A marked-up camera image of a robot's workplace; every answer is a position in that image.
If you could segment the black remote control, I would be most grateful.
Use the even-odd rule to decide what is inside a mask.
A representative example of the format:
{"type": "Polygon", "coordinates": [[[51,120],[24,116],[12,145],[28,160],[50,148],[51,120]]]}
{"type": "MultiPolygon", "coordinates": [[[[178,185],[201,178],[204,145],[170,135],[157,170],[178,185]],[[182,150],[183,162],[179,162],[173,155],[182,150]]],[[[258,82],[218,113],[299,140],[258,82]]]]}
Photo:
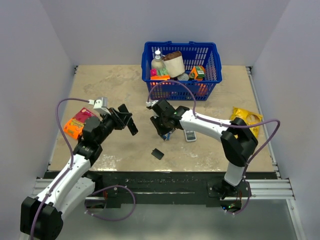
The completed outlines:
{"type": "Polygon", "coordinates": [[[131,135],[136,135],[138,133],[138,128],[134,123],[133,114],[129,112],[127,106],[124,103],[118,107],[118,112],[120,119],[128,127],[131,135]]]}

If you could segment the black remote battery cover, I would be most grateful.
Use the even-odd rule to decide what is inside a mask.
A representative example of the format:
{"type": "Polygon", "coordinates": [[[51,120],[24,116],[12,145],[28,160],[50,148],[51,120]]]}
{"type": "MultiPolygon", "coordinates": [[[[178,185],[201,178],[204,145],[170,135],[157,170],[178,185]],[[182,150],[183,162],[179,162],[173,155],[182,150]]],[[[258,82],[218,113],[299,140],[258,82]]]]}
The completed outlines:
{"type": "Polygon", "coordinates": [[[165,154],[161,152],[159,149],[155,148],[152,150],[151,155],[157,158],[158,160],[161,160],[165,154]]]}

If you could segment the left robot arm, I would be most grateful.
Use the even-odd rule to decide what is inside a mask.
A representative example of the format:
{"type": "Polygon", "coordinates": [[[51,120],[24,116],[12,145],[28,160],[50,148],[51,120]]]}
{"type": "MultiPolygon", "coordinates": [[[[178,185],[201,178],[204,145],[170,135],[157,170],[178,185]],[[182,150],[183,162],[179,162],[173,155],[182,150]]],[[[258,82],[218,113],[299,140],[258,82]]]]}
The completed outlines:
{"type": "Polygon", "coordinates": [[[21,204],[20,231],[30,239],[55,240],[70,213],[89,195],[99,196],[104,184],[85,174],[103,151],[103,141],[114,130],[138,130],[125,104],[104,110],[85,120],[82,136],[71,151],[70,160],[53,181],[36,197],[21,204]]]}

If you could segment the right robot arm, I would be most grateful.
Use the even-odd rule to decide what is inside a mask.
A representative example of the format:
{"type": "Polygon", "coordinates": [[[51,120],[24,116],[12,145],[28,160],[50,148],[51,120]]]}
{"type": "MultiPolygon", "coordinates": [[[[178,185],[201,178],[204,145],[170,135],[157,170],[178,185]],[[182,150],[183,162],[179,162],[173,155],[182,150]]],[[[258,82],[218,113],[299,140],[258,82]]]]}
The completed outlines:
{"type": "Polygon", "coordinates": [[[193,112],[185,106],[174,108],[164,99],[147,101],[146,108],[154,112],[150,120],[159,136],[179,129],[197,132],[221,142],[228,166],[223,180],[213,188],[221,195],[230,197],[241,190],[245,167],[258,145],[257,138],[244,120],[238,117],[231,121],[221,120],[193,112]]]}

